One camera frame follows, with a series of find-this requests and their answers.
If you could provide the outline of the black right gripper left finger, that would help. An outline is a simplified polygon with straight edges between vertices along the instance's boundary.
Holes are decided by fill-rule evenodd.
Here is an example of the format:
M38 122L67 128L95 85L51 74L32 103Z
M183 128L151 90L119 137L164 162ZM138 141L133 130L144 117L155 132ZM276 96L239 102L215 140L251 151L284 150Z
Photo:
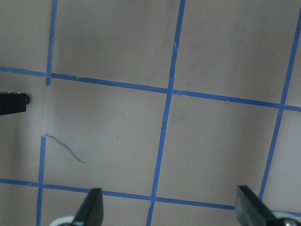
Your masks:
M71 222L72 226L101 226L103 223L103 193L101 188L90 189Z

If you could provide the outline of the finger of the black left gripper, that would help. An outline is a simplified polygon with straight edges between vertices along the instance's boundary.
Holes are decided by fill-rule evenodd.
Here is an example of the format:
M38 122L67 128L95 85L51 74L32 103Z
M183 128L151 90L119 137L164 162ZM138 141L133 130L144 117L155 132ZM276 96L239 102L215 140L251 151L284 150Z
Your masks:
M27 109L27 94L25 93L0 93L0 114L8 115L23 113Z

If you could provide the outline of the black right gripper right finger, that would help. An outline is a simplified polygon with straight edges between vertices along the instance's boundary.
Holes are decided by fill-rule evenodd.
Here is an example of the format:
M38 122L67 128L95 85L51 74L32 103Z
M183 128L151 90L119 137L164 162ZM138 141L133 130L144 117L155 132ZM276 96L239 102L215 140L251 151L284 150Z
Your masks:
M236 218L241 226L279 226L278 218L248 186L236 188Z

